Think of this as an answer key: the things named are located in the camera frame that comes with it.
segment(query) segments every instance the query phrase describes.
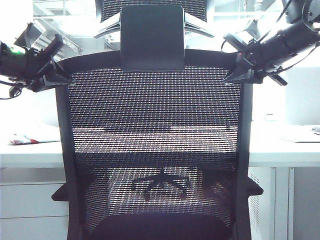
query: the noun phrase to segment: ventilated panel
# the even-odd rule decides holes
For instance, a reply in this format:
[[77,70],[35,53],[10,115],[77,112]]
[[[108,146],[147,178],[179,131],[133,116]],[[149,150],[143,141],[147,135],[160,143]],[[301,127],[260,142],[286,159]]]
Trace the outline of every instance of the ventilated panel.
[[[260,180],[253,173],[250,178],[259,185]],[[249,197],[250,225],[257,232],[260,232],[260,196]]]
[[[77,171],[89,232],[112,215],[142,212],[207,214],[232,224],[240,85],[227,70],[186,66],[183,72],[125,73],[119,68],[76,73],[69,87]],[[134,179],[160,168],[186,188]],[[220,172],[204,196],[203,169]]]
[[173,4],[182,6],[185,12],[207,21],[207,1],[206,0],[101,0],[102,17],[101,22],[119,13],[121,8],[129,5],[147,4]]

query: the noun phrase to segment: cabinet drawer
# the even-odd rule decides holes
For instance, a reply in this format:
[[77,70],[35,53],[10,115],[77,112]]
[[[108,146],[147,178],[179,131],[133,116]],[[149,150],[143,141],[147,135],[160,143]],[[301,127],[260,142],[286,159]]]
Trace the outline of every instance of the cabinet drawer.
[[68,216],[68,202],[51,199],[51,195],[61,186],[62,184],[1,186],[1,218]]
[[1,240],[66,240],[68,217],[0,219]]

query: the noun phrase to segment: chair frame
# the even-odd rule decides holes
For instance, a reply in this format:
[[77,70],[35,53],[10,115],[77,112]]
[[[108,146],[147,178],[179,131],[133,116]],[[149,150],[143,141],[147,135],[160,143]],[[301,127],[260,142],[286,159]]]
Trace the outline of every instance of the chair frame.
[[[232,70],[236,66],[236,54],[216,51],[185,50],[185,66],[216,67]],[[120,51],[107,51],[64,59],[59,62],[70,75],[95,69],[121,68]],[[70,100],[67,87],[56,88],[57,112],[60,126],[66,189],[69,202],[69,225],[67,240],[87,240],[84,219],[81,216],[79,183],[77,182],[75,143],[72,132]],[[252,121],[253,85],[243,83],[240,91],[240,110],[237,133],[237,184],[234,198],[235,224],[233,240],[250,240],[248,205],[249,146]]]

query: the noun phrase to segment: chair armrest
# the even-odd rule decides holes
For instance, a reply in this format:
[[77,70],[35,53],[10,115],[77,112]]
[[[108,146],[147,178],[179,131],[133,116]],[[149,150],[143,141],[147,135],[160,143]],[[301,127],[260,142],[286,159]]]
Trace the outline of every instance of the chair armrest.
[[249,196],[262,195],[264,190],[250,177],[247,178],[247,194]]
[[63,184],[52,196],[53,201],[68,202],[67,183]]

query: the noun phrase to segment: white cabinet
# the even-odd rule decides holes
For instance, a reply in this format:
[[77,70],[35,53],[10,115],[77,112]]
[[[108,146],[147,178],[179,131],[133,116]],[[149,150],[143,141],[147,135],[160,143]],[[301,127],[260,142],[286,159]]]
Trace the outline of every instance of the white cabinet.
[[52,194],[65,182],[63,168],[3,168],[1,240],[66,240],[68,203]]
[[1,240],[66,240],[68,217],[0,219]]

